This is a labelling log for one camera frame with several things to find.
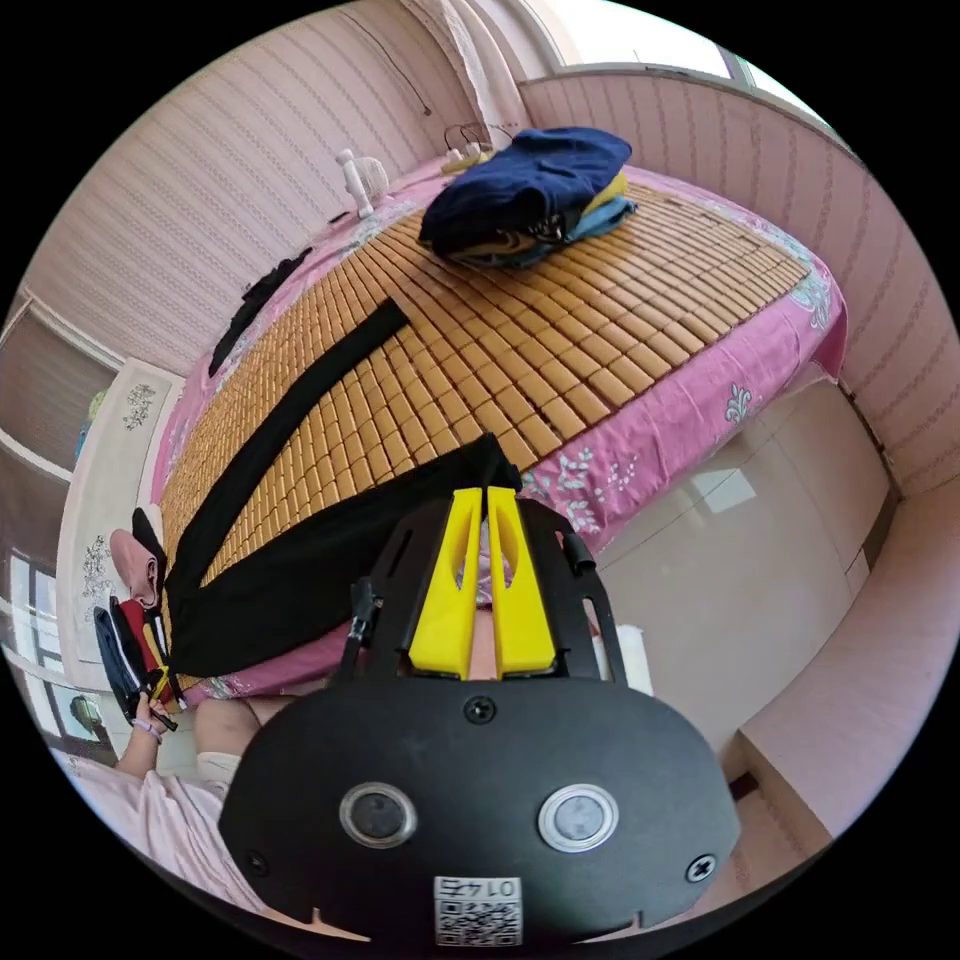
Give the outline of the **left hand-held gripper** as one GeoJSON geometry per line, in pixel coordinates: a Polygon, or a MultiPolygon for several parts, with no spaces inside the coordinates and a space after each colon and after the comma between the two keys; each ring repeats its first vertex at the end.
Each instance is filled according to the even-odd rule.
{"type": "MultiPolygon", "coordinates": [[[[161,664],[149,672],[149,689],[165,690],[170,686],[169,668],[161,664]]],[[[156,698],[149,698],[149,725],[154,732],[177,732],[179,725],[156,698]]]]}

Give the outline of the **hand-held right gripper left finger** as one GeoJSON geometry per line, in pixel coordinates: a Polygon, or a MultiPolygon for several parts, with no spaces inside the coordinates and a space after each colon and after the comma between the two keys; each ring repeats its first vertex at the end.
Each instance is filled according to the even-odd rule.
{"type": "Polygon", "coordinates": [[[479,578],[481,490],[454,492],[408,656],[421,673],[467,677],[479,578]]]}

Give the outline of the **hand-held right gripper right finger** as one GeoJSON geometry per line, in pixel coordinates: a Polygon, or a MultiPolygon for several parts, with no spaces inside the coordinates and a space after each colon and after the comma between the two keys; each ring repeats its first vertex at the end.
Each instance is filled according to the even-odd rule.
{"type": "Polygon", "coordinates": [[[487,489],[487,524],[497,674],[548,674],[554,668],[556,648],[512,490],[487,489]]]}

